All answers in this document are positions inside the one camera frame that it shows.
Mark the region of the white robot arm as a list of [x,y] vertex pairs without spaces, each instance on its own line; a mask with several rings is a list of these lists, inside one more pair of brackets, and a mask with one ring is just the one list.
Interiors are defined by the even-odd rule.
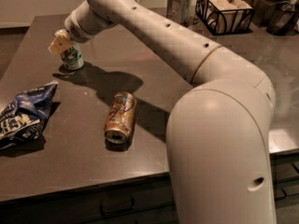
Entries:
[[179,224],[277,224],[268,147],[276,94],[267,74],[138,0],[85,0],[50,51],[60,54],[116,24],[192,84],[166,128]]

